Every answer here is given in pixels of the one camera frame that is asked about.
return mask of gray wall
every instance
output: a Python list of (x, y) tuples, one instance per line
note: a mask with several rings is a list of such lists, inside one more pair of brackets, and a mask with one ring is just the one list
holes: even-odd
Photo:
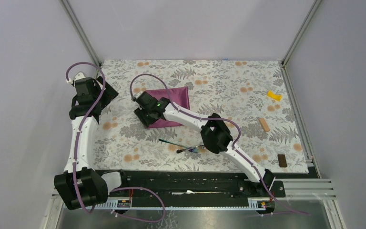
[(366, 228), (366, 1), (324, 1), (288, 71), (347, 228)]
[(281, 60), (313, 2), (70, 0), (102, 60)]
[(59, 1), (0, 1), (0, 229), (40, 226), (69, 153), (64, 74), (78, 61), (89, 56)]

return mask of yellow object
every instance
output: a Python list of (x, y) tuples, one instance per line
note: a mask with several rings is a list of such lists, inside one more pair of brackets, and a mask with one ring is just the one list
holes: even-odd
[(270, 98), (273, 98), (273, 99), (275, 99), (275, 100), (277, 100), (277, 101), (280, 101), (281, 100), (281, 98), (283, 97), (282, 95), (280, 95), (280, 94), (274, 94), (272, 91), (269, 91), (268, 93), (267, 93), (267, 96), (269, 96)]

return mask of floral tablecloth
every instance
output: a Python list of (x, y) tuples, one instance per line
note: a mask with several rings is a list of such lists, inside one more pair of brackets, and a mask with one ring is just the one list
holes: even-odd
[[(191, 110), (207, 115), (215, 112), (234, 120), (242, 129), (240, 147), (259, 164), (272, 172), (307, 172), (277, 61), (106, 60), (102, 69), (119, 96), (100, 117), (94, 145), (96, 169), (239, 171), (221, 155), (207, 150), (177, 154), (178, 147), (158, 141), (162, 138), (185, 146), (199, 145), (200, 133), (188, 127), (144, 129), (133, 113), (138, 105), (131, 101), (129, 87), (136, 75), (152, 73), (171, 88), (188, 87)], [(149, 76), (133, 85), (135, 93), (161, 88), (162, 84)], [(281, 94), (282, 100), (267, 97), (269, 90)], [(271, 131), (262, 129), (258, 121), (261, 117)], [(236, 128), (227, 125), (235, 138)], [(288, 167), (279, 167), (277, 154), (285, 154)]]

